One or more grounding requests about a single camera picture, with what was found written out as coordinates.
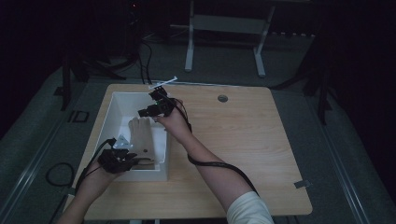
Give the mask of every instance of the gray floor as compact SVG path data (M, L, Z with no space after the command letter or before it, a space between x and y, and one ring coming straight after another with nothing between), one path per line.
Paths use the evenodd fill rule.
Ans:
M147 39L152 47L149 73L153 80L167 80L177 76L181 83L263 87L292 77L312 41L303 36L269 36L262 54L267 76L260 78L257 76L252 49L246 46L219 44L214 47L214 43L198 39L193 70L185 73L185 36L178 36L168 43L154 43L154 37ZM149 49L143 46L141 53L145 62L149 57ZM52 165L62 161L78 168L106 87L115 82L139 83L139 71L136 65L118 71L121 76L128 77L126 81L92 76L89 83L74 83L73 101L64 112L60 111L62 99L52 95L56 87L62 84L61 71L49 77L1 143L5 148L12 148L10 151L0 151L2 207L9 204L9 195L15 195L12 190L37 151L46 152L36 167L34 179L28 181L30 187L17 195L20 197L12 198L15 206L12 206L14 209L8 216L9 223L49 223L67 188L53 187L46 182L46 172ZM313 184L307 188L313 212L307 216L298 216L299 222L396 223L394 203L381 185L346 113L329 98L332 110L326 113L328 125L322 126L315 114L317 97L305 97L301 91L303 85L302 81L283 91L272 91L303 179ZM67 122L71 110L90 112L87 123ZM348 200L351 198L347 195L350 189L345 189L343 183L346 181L337 170L334 151L345 168L353 192L356 192L363 217L354 212L356 209ZM51 179L67 182L69 176L68 170L58 169L52 173ZM275 221L288 223L286 217L275 217ZM163 221L180 222L192 223L192 220ZM217 223L216 220L195 220L193 223L197 222Z

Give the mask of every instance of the wooden table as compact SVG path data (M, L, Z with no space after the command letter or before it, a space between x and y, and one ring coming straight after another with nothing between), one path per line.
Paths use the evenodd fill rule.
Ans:
M184 101L197 138L248 175L272 216L312 212L305 188L294 186L302 177L268 89L185 85L165 89ZM145 85L108 87L77 176L95 150L113 91L149 92ZM218 100L221 94L228 102ZM91 206L86 219L225 217L195 166L188 162L184 148L173 138L170 148L168 181L114 182Z

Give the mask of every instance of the dark background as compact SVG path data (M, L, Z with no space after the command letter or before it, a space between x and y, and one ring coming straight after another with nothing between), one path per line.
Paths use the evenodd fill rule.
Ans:
M188 1L134 1L135 16L163 38L169 24L188 24ZM196 1L206 14L261 17L262 1ZM396 6L393 1L273 1L270 32L315 35L304 66L325 64L339 104L348 113L389 195L396 158ZM116 34L131 1L10 1L0 6L1 136L18 118L69 50L105 59L136 50Z

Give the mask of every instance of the black stand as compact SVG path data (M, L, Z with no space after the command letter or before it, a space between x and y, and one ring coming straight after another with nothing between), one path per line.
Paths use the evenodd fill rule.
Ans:
M67 106L71 100L71 77L70 70L73 71L77 81L79 82L88 82L90 75L86 70L86 64L89 66L99 70L102 74L118 80L125 80L126 77L121 77L113 72L111 72L108 68L102 66L97 61L91 59L84 54L77 54L75 52L69 52L64 56L63 59L63 85L58 88L55 92L56 95L62 95L63 103L62 103L62 111L65 111Z
M326 22L305 54L296 75L278 85L269 87L271 90L282 90L298 81L308 78L303 88L303 93L306 96L313 96L320 89L318 117L323 125L326 125L325 112L327 109L331 109L327 101L327 94L332 67L332 51L329 50L329 44L327 43L329 30L325 25Z

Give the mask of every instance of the cable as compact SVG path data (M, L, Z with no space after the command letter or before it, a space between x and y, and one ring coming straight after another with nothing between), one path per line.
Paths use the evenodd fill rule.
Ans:
M300 224L300 221L298 220L297 216L294 216L294 220L296 221L297 224Z
M149 63L151 61L152 48L147 43L145 43L144 41L142 41L142 44L145 45L146 47L148 47L149 55L148 55L148 61L147 61L146 65L143 65L142 58L141 58L141 55L139 53L138 60L139 60L139 64L140 64L140 76L142 78L143 84L146 84L145 83L145 79L144 79L144 73L146 73L146 79L148 81L148 84L151 85L152 82L151 82L151 78L149 76Z
M55 169L56 167L61 166L61 165L65 165L65 166L69 167L69 168L70 168L71 175L70 175L70 180L69 180L67 183L58 184L58 183L53 182L53 181L50 179L50 172L51 172L53 169ZM52 186L55 186L55 187L69 187L69 188L71 188L72 185L73 185L73 180L74 180L74 178L75 178L75 170L74 170L73 166L70 165L70 164L67 163L67 162L59 162L59 163L56 163L55 165L53 165L52 167L50 167L50 168L48 169L47 173L46 173L46 180L47 180L47 182L48 182L49 184L51 184Z
M61 209L62 204L64 204L64 201L66 201L66 199L67 199L67 194L64 194L61 201L58 203L58 206L56 206L55 212L52 214L52 217L49 220L49 224L53 223L53 219L55 219L56 214L58 214L59 210Z
M250 179L248 178L247 175L243 171L241 171L238 167L231 165L226 162L220 162L220 161L196 161L193 159L189 154L187 155L187 158L189 159L189 162L191 162L194 165L197 166L214 166L214 167L221 167L221 168L227 168L230 170L233 170L237 172L239 175L241 175L245 181L248 183L248 185L251 187L251 189L259 195L259 192L254 188L253 184L251 183Z
M183 111L181 111L181 109L180 109L171 99L169 99L167 96L163 95L163 94L160 93L160 92L158 92L158 93L161 95L161 97L162 97L164 100L166 100L166 101L168 101L169 103L171 103L171 104L177 109L177 111L181 114L181 116L182 116L183 119L186 121L187 125L189 126L190 131L192 132L191 125L190 125L190 123L189 123L189 119L188 119L188 116L187 116L187 111L186 111L186 108L184 107L184 105L183 105L178 99L175 99L176 101L178 101L178 102L182 105L182 107L183 107L183 109L184 109L184 111L185 111L185 112L183 113ZM220 161L196 161L196 160L193 159L189 154L187 154L187 158L189 159L189 162L190 162L190 163L192 163L192 164L194 164L194 165L197 165L197 166L221 167L221 168L227 168L227 169L230 169L230 170L233 170L233 171L237 172L239 175L241 175L241 176L244 178L244 180L245 180L245 181L247 182L247 184L251 187L251 189L252 189L254 192L256 192L257 195L259 195L259 192L256 190L256 188L254 188L254 185L253 185L253 183L251 183L251 181L250 181L250 179L248 178L248 176L245 175L245 173L244 173L242 170L240 170L238 167L236 167L236 166L234 166L234 165L231 165L231 164L229 164L229 163L220 162Z
M82 173L81 173L81 175L80 175L79 178L78 178L78 181L77 181L77 184L76 184L76 189L75 189L75 194L77 194L78 188L79 188L79 186L81 185L81 183L82 183L82 181L84 180L84 178L87 177L88 175L90 175L93 171L96 171L97 169L99 169L100 167L102 167L102 166L100 166L100 167L96 168L95 170L93 170L93 171L91 171L91 172L89 172L89 173L87 174L88 169L90 169L90 166L92 165L93 161L96 159L96 157L97 157L97 155L99 154L99 152L100 152L100 150L102 149L102 147L103 147L105 144L107 144L107 143L109 143L111 146L113 146L115 142L116 142L116 139L115 139L115 138L107 139L105 142L103 142L103 143L95 150L95 153L93 154L93 156L92 156L90 162L88 163L87 167L85 167L84 170L82 170Z

